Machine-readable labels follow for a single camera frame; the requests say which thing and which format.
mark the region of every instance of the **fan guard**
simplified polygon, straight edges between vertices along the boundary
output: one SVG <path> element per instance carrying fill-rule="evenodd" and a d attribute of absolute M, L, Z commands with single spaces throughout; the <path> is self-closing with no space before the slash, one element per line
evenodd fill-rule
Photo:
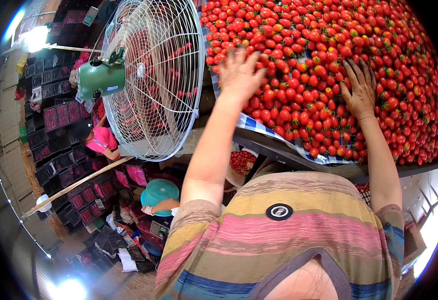
<path fill-rule="evenodd" d="M 195 118 L 204 41 L 191 0 L 123 0 L 101 56 L 124 47 L 125 87 L 103 97 L 112 132 L 134 157 L 163 161 L 183 145 Z"/>

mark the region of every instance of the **yellow stripe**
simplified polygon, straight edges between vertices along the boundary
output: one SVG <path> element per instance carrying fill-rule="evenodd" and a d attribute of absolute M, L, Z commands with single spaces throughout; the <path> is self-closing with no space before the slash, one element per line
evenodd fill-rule
<path fill-rule="evenodd" d="M 377 228 L 376 216 L 367 209 L 365 203 L 336 191 L 303 192 L 281 189 L 251 196 L 237 195 L 223 214 L 232 213 L 237 216 L 264 214 L 265 208 L 276 203 L 287 204 L 295 212 L 317 209 L 328 214 L 345 214 L 362 222 L 372 223 Z"/>
<path fill-rule="evenodd" d="M 192 223 L 182 228 L 175 230 L 168 238 L 164 247 L 162 257 L 165 257 L 169 253 L 173 252 L 177 248 L 181 247 L 184 242 L 192 241 L 197 237 L 204 229 L 209 225 L 209 222 L 200 221 Z"/>

